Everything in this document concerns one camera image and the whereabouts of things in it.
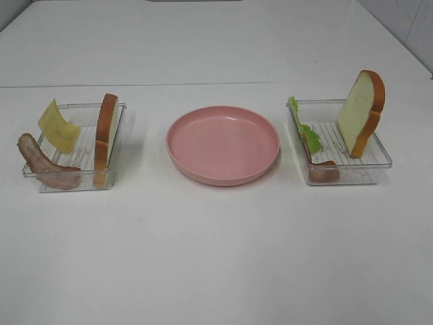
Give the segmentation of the green lettuce leaf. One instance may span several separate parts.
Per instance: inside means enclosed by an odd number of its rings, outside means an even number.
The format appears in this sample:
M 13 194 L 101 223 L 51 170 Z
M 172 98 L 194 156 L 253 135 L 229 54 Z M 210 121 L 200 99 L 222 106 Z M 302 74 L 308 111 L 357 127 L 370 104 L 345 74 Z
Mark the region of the green lettuce leaf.
M 290 105 L 290 110 L 294 115 L 294 120 L 296 122 L 296 126 L 298 131 L 303 138 L 305 138 L 305 142 L 309 148 L 310 154 L 316 154 L 322 149 L 322 143 L 319 135 L 308 125 L 303 124 L 298 116 L 298 101 L 295 97 L 288 98 L 288 104 Z

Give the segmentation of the bacon strip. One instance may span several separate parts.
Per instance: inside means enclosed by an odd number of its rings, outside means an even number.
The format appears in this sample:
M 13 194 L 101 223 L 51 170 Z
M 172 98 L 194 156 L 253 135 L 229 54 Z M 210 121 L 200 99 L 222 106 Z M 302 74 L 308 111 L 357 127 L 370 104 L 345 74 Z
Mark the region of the bacon strip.
M 38 179 L 46 186 L 59 190 L 72 190 L 81 183 L 79 167 L 65 167 L 52 162 L 43 153 L 34 137 L 23 133 L 18 138 L 17 147 L 30 170 L 37 173 Z
M 331 183 L 340 179 L 340 172 L 336 163 L 328 160 L 321 163 L 314 163 L 311 157 L 311 151 L 308 145 L 307 136 L 302 135 L 303 144 L 310 164 L 308 178 L 313 183 Z

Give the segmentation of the bread slice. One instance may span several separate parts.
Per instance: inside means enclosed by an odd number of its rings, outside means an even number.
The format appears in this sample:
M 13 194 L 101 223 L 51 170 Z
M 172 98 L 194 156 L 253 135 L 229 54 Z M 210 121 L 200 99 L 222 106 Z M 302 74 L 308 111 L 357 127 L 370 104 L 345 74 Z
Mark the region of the bread slice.
M 104 188 L 108 182 L 107 168 L 118 127 L 118 96 L 107 93 L 104 96 L 95 134 L 93 186 Z
M 350 157 L 362 157 L 380 121 L 385 102 L 386 90 L 380 75 L 372 70 L 362 70 L 337 117 Z

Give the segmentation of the pink round plate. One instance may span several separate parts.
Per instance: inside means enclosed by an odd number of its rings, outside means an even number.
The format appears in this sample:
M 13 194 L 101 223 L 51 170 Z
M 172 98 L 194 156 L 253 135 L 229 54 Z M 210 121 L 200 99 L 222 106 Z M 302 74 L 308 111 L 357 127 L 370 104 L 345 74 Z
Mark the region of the pink round plate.
M 166 134 L 166 147 L 176 168 L 189 178 L 237 186 L 272 167 L 280 140 L 276 128 L 256 112 L 209 106 L 178 118 Z

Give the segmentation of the right clear plastic container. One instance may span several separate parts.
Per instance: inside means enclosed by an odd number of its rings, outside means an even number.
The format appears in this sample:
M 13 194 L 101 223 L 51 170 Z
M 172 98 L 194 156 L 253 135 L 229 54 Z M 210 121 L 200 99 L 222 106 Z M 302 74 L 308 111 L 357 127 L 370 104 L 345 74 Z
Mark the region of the right clear plastic container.
M 338 116 L 344 99 L 286 102 L 288 127 L 304 180 L 310 186 L 349 186 L 378 183 L 392 160 L 374 132 L 361 137 L 361 146 L 347 140 Z

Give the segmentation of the clear plastic container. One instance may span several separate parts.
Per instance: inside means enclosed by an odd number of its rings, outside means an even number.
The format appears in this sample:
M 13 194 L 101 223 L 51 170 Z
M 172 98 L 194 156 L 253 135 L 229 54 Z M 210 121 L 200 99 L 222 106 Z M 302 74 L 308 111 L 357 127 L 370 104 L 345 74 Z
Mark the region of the clear plastic container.
M 28 165 L 22 168 L 22 175 L 30 179 L 38 190 L 45 192 L 60 192 L 59 188 L 51 185 L 60 180 L 74 181 L 76 186 L 68 188 L 69 192 L 88 190 L 107 190 L 111 188 L 118 175 L 118 166 L 125 153 L 123 148 L 129 140 L 133 119 L 127 111 L 124 102 L 118 103 L 117 129 L 114 134 L 108 168 L 104 171 L 94 169 L 95 136 L 100 103 L 96 104 L 60 104 L 58 106 L 62 116 L 73 125 L 81 128 L 81 133 L 69 154 L 64 154 L 53 146 L 43 134 L 36 137 L 44 155 L 53 163 L 61 166 L 78 167 L 79 172 L 33 173 Z
M 392 160 L 374 132 L 361 137 L 361 146 L 347 140 L 338 116 L 344 99 L 286 102 L 288 127 L 304 180 L 310 186 L 349 186 L 378 183 Z

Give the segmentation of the left clear plastic container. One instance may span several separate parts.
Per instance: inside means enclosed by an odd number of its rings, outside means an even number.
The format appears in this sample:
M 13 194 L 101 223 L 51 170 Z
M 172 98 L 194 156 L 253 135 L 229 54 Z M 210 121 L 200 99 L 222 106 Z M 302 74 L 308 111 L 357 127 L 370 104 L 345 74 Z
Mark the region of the left clear plastic container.
M 124 102 L 118 103 L 117 129 L 114 134 L 108 168 L 104 171 L 94 169 L 95 136 L 100 103 L 96 104 L 60 104 L 58 106 L 62 116 L 73 125 L 81 128 L 81 133 L 69 154 L 64 154 L 53 146 L 43 134 L 36 137 L 44 155 L 53 163 L 61 166 L 78 167 L 79 172 L 33 173 L 28 165 L 22 168 L 22 175 L 30 179 L 38 190 L 45 192 L 60 192 L 59 188 L 51 185 L 60 180 L 74 181 L 76 186 L 68 188 L 69 192 L 88 190 L 107 190 L 111 188 L 118 175 L 118 166 L 125 153 L 123 148 L 129 140 L 133 119 L 127 111 Z

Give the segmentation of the yellow cheese slice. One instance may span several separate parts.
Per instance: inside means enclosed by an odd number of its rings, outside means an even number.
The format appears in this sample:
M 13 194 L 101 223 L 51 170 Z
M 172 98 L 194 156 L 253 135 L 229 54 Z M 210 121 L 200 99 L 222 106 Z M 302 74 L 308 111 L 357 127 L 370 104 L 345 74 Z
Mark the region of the yellow cheese slice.
M 70 154 L 79 135 L 81 127 L 69 123 L 60 113 L 55 98 L 45 109 L 38 121 L 44 137 L 64 154 Z

